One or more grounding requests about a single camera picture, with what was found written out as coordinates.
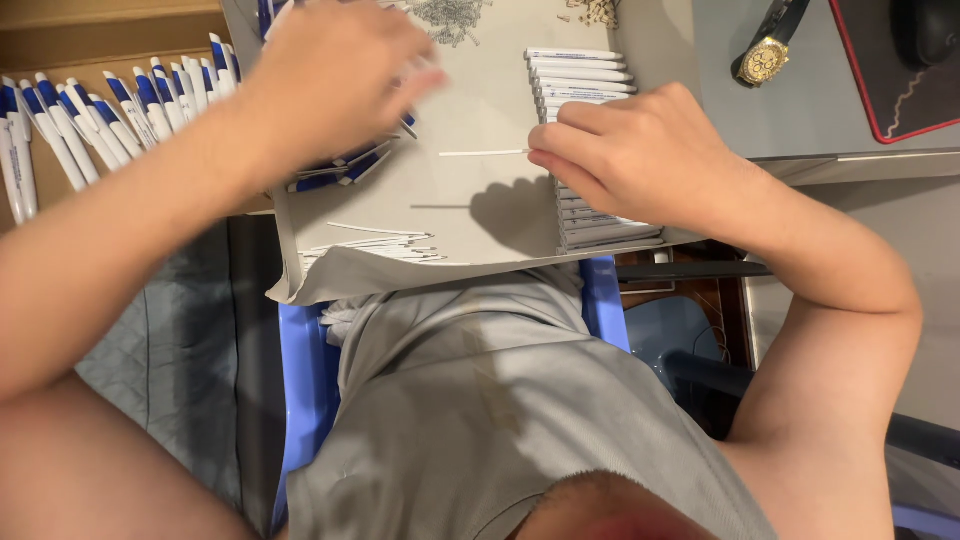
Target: white cardboard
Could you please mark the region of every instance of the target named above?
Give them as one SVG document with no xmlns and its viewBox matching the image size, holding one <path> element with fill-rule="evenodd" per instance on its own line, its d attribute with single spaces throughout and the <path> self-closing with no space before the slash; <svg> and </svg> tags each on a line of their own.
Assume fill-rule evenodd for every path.
<svg viewBox="0 0 960 540">
<path fill-rule="evenodd" d="M 361 184 L 303 193 L 275 189 L 284 274 L 268 296 L 309 306 L 637 251 L 555 257 L 560 245 L 557 206 L 554 185 L 543 169 L 524 155 L 439 157 L 440 152 L 528 146 L 527 136 L 538 119 L 523 51 L 532 46 L 617 50 L 614 32 L 577 21 L 583 10 L 568 9 L 561 0 L 495 0 L 483 8 L 479 25 L 471 29 L 479 46 L 468 39 L 456 48 L 438 47 L 450 84 L 415 111 L 420 140 L 404 135 L 390 162 Z M 571 22 L 558 19 L 558 13 L 570 14 Z M 327 222 L 432 233 L 434 238 L 418 245 L 437 248 L 436 253 L 447 257 L 443 263 L 469 266 L 416 264 L 337 247 L 304 276 L 298 251 L 384 235 L 330 227 Z M 699 239 L 669 229 L 663 238 L 665 245 Z"/>
</svg>

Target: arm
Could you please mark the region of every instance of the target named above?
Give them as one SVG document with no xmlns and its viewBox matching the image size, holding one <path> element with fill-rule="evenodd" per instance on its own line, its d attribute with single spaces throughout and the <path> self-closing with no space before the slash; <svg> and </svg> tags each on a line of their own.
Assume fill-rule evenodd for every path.
<svg viewBox="0 0 960 540">
<path fill-rule="evenodd" d="M 0 402 L 71 369 L 160 262 L 215 219 L 392 128 L 443 77 L 417 70 L 391 90 L 432 43 L 400 10 L 371 1 L 316 2 L 282 30 L 233 98 L 0 238 Z"/>
<path fill-rule="evenodd" d="M 923 319 L 898 254 L 735 156 L 679 85 L 564 105 L 530 145 L 595 209 L 769 264 L 793 305 L 721 448 L 783 537 L 890 537 L 884 435 Z"/>
</svg>

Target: wristwatch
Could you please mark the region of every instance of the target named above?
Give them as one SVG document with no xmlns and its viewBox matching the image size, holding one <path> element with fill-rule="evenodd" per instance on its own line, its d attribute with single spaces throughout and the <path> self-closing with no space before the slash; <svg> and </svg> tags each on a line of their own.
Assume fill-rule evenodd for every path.
<svg viewBox="0 0 960 540">
<path fill-rule="evenodd" d="M 800 27 L 809 3 L 810 0 L 778 0 L 774 4 L 773 12 L 754 36 L 750 49 L 733 63 L 739 83 L 759 88 L 780 73 L 790 60 L 786 57 L 787 43 Z"/>
</svg>

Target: forearm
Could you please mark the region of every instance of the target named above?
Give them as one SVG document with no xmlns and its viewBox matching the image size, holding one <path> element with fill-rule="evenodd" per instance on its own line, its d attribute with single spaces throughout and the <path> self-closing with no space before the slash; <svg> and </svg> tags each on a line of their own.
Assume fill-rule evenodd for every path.
<svg viewBox="0 0 960 540">
<path fill-rule="evenodd" d="M 876 233 L 762 173 L 748 173 L 739 217 L 713 236 L 761 258 L 810 302 L 863 313 L 920 312 L 910 269 Z"/>
<path fill-rule="evenodd" d="M 47 384 L 109 330 L 156 267 L 250 193 L 229 104 L 0 238 L 0 401 Z"/>
</svg>

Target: mouse pad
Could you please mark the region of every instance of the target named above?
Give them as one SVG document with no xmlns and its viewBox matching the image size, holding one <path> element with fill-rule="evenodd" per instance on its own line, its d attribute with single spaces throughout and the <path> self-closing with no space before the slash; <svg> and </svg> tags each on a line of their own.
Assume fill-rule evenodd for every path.
<svg viewBox="0 0 960 540">
<path fill-rule="evenodd" d="M 960 51 L 934 67 L 911 66 L 894 40 L 893 1 L 830 0 L 870 127 L 884 144 L 960 122 Z"/>
</svg>

